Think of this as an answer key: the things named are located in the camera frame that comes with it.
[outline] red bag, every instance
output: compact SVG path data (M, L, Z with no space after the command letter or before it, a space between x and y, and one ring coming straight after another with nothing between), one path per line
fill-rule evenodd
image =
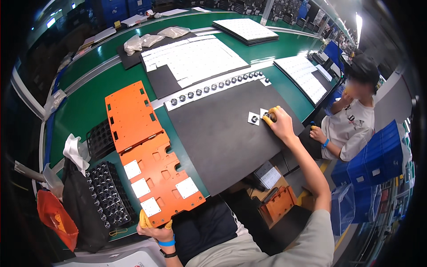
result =
M79 230L59 200L51 192L39 190L37 211L40 220L54 230L71 252L74 252Z

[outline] black cap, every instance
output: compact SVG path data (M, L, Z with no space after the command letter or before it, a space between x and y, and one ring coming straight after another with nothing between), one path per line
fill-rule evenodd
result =
M357 55L353 57L352 64L347 66L346 73L353 79L356 79L362 83L371 83L374 87L374 93L377 92L376 85L380 79L380 73L378 72L375 61L365 55Z

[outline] black bag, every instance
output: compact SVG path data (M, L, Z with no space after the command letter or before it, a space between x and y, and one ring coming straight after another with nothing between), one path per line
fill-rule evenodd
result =
M67 157L62 182L63 206L79 230L77 248L96 253L108 243L110 229L105 228L101 220L86 177Z

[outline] orange fixture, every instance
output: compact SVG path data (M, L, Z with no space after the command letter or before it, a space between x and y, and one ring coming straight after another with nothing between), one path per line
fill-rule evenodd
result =
M175 153L166 153L169 137L141 81L106 97L105 105L116 150L153 226L165 224L173 215L205 202L187 173L175 170L179 164Z
M270 200L260 208L265 214L269 214L273 223L277 222L291 207L296 205L297 199L292 187L281 186Z
M105 107L118 153L124 153L164 131L142 81L107 96Z

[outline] green workbench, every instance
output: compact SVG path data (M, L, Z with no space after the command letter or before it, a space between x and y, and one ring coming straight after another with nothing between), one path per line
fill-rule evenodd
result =
M118 33L116 36L111 37L109 40L87 52L76 62L71 64L60 79L58 88L65 90L65 88L85 73L107 59L115 56L117 54L116 47L118 45L122 45L136 33L143 35L145 33L173 25L184 26L190 29L199 29L203 27L210 27L213 20L228 18L251 18L259 22L261 16L240 15L234 12L200 13L196 11L189 11L188 13L178 14L172 18L161 18L156 22L145 22L145 24L134 26L134 29L128 32L121 34ZM268 21L267 25L301 29L298 26L291 26L283 21ZM278 32L278 34L279 41L259 44L252 47L244 45L237 39L225 33L217 33L215 36L251 65L266 60L279 59L295 56L299 53L306 53L316 40L313 37L298 34L283 32ZM321 44L322 43L320 41L316 42L312 49L319 50ZM264 72L266 77L270 78L274 88L287 101L301 122L314 110L313 105L303 95L303 93L275 66L264 68L261 71ZM86 138L86 133L90 129L107 118L104 101L106 96L140 80L144 84L150 101L155 100L156 96L142 64L139 64L129 70L124 70L121 63L117 64L92 78L78 90L69 95L63 106L55 115L52 148L50 151L51 166L55 165L64 157L62 155L62 151L65 140L70 133L73 133L75 136L81 136L83 141ZM170 138L171 150L176 153L181 163L178 170L185 170L187 174L192 177L202 194L207 197L209 193L189 159L184 146L179 140L172 122L167 115L166 109L164 107L160 107L156 109L155 112L160 124ZM103 160L110 161L116 166L123 186L125 187L126 192L128 192L128 197L132 206L138 214L141 209L140 203L139 200L131 193L132 188L126 177L118 154L113 152ZM97 162L91 162L91 167L96 165L96 163ZM113 237L112 240L135 233L136 221L135 224L128 228L126 233L118 234Z

